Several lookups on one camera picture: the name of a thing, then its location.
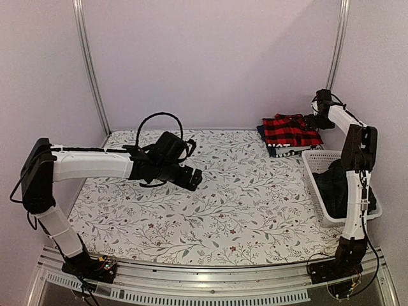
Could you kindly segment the red black plaid shirt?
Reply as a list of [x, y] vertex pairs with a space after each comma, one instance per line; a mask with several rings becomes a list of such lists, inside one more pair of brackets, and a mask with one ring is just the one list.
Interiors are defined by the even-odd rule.
[[269, 147], [315, 147], [323, 144], [320, 134], [305, 123], [301, 114], [264, 118], [265, 142]]

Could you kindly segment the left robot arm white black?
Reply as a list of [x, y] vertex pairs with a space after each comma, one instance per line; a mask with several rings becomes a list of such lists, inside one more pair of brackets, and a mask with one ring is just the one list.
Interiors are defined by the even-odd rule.
[[34, 216], [54, 241], [69, 264], [80, 276], [88, 277], [94, 262], [87, 250], [57, 208], [54, 183], [66, 180], [115, 178], [137, 180], [141, 187], [160, 187], [170, 182], [188, 191], [195, 191], [203, 177], [202, 171], [184, 165], [196, 149], [193, 139], [165, 131], [156, 143], [140, 146], [141, 129], [135, 143], [119, 149], [100, 147], [65, 147], [40, 138], [26, 159], [20, 177], [10, 193], [12, 203], [21, 204]]

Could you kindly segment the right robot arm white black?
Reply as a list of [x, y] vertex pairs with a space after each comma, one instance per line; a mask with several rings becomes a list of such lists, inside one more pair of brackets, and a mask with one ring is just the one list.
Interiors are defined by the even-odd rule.
[[343, 278], [361, 263], [369, 243], [367, 219], [369, 187], [377, 152], [377, 129], [353, 115], [329, 89], [316, 92], [313, 114], [305, 122], [314, 129], [338, 127], [346, 136], [340, 155], [347, 179], [347, 213], [330, 273]]

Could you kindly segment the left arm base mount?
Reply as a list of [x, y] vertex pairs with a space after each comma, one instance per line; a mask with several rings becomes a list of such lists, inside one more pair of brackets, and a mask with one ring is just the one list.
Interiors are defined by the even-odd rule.
[[117, 273], [117, 261], [108, 256], [92, 258], [87, 252], [82, 252], [72, 258], [64, 256], [62, 271], [81, 279], [113, 284]]

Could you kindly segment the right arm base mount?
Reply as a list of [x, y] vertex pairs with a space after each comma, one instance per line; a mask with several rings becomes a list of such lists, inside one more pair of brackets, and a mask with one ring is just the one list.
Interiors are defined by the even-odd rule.
[[367, 239], [348, 240], [340, 237], [333, 259], [315, 263], [307, 262], [307, 273], [313, 284], [338, 281], [328, 286], [332, 297], [342, 300], [349, 298], [360, 281], [361, 261], [367, 251]]

